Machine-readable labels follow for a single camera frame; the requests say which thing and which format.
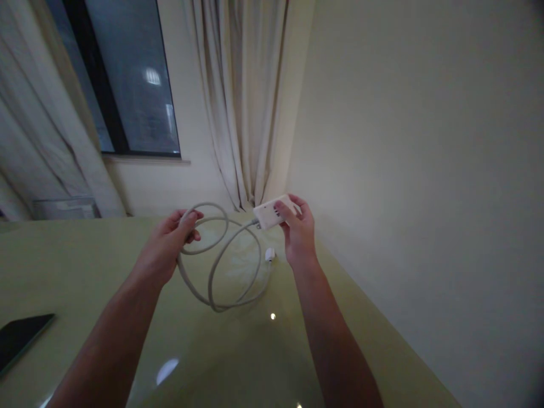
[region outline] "window frame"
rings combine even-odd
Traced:
[[[104,118],[104,123],[108,129],[109,138],[112,141],[114,151],[102,151],[103,155],[121,155],[121,156],[151,156],[163,158],[178,158],[181,159],[181,149],[179,153],[170,152],[151,152],[141,150],[131,150],[129,142],[126,138],[125,129],[121,121],[121,116],[117,108],[117,103],[113,94],[112,86],[109,82],[108,72],[100,53],[100,46],[96,39],[95,31],[92,26],[91,17],[87,10],[84,0],[62,0],[68,20],[72,27],[75,40],[78,44],[79,52],[83,58],[83,63],[87,70],[91,85],[98,102],[98,106]],[[170,87],[170,95],[172,95],[172,86],[170,84],[170,74],[168,72],[168,63],[166,62],[166,51],[164,47],[163,29],[160,22],[159,6],[155,0],[157,7],[157,16],[159,18],[160,39],[163,43],[164,61],[168,73],[168,86]],[[175,118],[175,107],[172,100],[174,110],[174,124],[177,122]]]

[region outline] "white cable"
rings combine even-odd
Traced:
[[[257,238],[257,236],[253,233],[253,231],[251,231],[249,229],[249,227],[251,227],[252,225],[256,225],[258,224],[258,220],[257,219],[254,219],[252,220],[251,222],[248,222],[247,224],[240,224],[239,222],[237,221],[234,221],[232,219],[229,219],[229,217],[227,216],[227,213],[225,212],[225,210],[220,207],[219,205],[215,204],[215,203],[212,203],[212,202],[203,202],[203,203],[199,203],[199,204],[196,204],[195,206],[191,207],[190,209],[188,209],[185,214],[183,215],[183,217],[181,217],[181,220],[180,220],[180,223],[182,223],[188,216],[189,214],[199,208],[199,207],[203,207],[203,206],[212,206],[212,207],[215,207],[217,208],[219,211],[221,211],[221,213],[223,214],[223,216],[213,216],[213,217],[208,217],[208,218],[203,218],[201,220],[198,220],[195,224],[195,228],[198,227],[199,225],[201,224],[204,224],[205,222],[208,222],[208,221],[214,221],[214,220],[224,220],[225,221],[225,230],[223,231],[221,237],[219,237],[217,239],[217,241],[215,241],[214,243],[208,245],[207,247],[203,248],[203,249],[199,249],[199,250],[196,250],[196,251],[188,251],[188,250],[185,250],[185,249],[182,249],[181,250],[181,253],[177,256],[177,265],[180,269],[180,274],[181,274],[181,277],[183,278],[183,280],[185,281],[186,285],[189,287],[189,290],[191,290],[191,292],[193,293],[193,295],[198,299],[200,300],[201,302],[203,302],[204,304],[207,304],[208,306],[210,306],[215,312],[224,312],[226,310],[229,310],[230,308],[233,308],[233,307],[236,307],[236,306],[242,306],[242,305],[245,305],[245,304],[248,304],[254,300],[256,300],[257,298],[259,298],[266,290],[266,286],[268,284],[268,279],[270,278],[270,264],[271,262],[269,262],[269,270],[268,270],[268,273],[266,274],[266,278],[265,278],[265,282],[264,282],[264,285],[262,287],[262,289],[260,290],[260,292],[258,294],[256,294],[254,297],[250,298],[250,299],[245,299],[243,300],[244,296],[249,292],[249,290],[251,289],[251,287],[253,286],[253,283],[255,282],[255,279],[257,278],[257,274],[259,273],[259,269],[261,267],[261,243],[259,242],[259,239]],[[197,255],[197,254],[200,254],[200,253],[203,253],[207,250],[210,250],[211,248],[213,248],[214,246],[216,246],[217,244],[219,244],[219,242],[225,237],[226,233],[227,233],[227,230],[228,230],[228,224],[229,222],[233,223],[233,224],[236,224],[238,226],[240,226],[241,228],[238,229],[238,231],[236,231],[229,239],[228,241],[225,243],[225,245],[223,246],[223,249],[219,252],[219,254],[217,255],[217,257],[215,258],[215,261],[211,267],[211,270],[210,270],[210,275],[208,277],[208,298],[205,298],[204,296],[202,296],[197,290],[196,288],[193,286],[193,284],[191,283],[189,277],[187,276],[187,272],[183,266],[183,262],[182,262],[182,259],[181,259],[181,254],[184,254],[184,255]],[[249,284],[249,286],[244,290],[244,292],[238,297],[238,299],[236,300],[236,302],[232,303],[232,304],[218,304],[214,301],[214,296],[213,296],[213,283],[214,283],[214,275],[215,275],[215,269],[217,268],[217,265],[219,263],[219,261],[221,260],[221,257],[223,256],[224,252],[227,250],[227,247],[230,245],[230,243],[232,242],[232,240],[242,231],[247,231],[249,232],[253,238],[255,238],[255,241],[257,242],[257,246],[258,246],[258,262],[257,262],[257,267],[255,269],[255,273],[253,274],[253,278],[251,279],[251,282]]]

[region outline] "window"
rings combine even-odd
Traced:
[[[156,0],[46,0],[103,153],[180,158]]]

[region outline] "light green table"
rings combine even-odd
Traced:
[[[247,214],[232,217],[249,219]],[[43,405],[157,222],[126,218],[0,224],[0,325],[43,313],[58,315],[0,379],[0,406]],[[202,226],[199,245],[211,242],[221,227],[221,222]],[[160,296],[128,406],[323,406],[282,232],[275,227],[257,235],[263,250],[274,247],[278,258],[264,297],[251,305],[216,314],[196,301],[175,272]],[[217,301],[233,300],[241,290],[256,259],[254,246],[247,233],[231,245],[214,281]],[[189,275],[203,293],[217,251],[185,257]],[[385,405],[458,406],[319,243],[318,256]]]

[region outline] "curtain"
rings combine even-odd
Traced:
[[[102,162],[76,74],[43,0],[0,2],[0,209],[32,216],[35,200],[94,198],[125,209]]]
[[[185,0],[217,165],[235,208],[262,202],[277,133],[286,0]]]

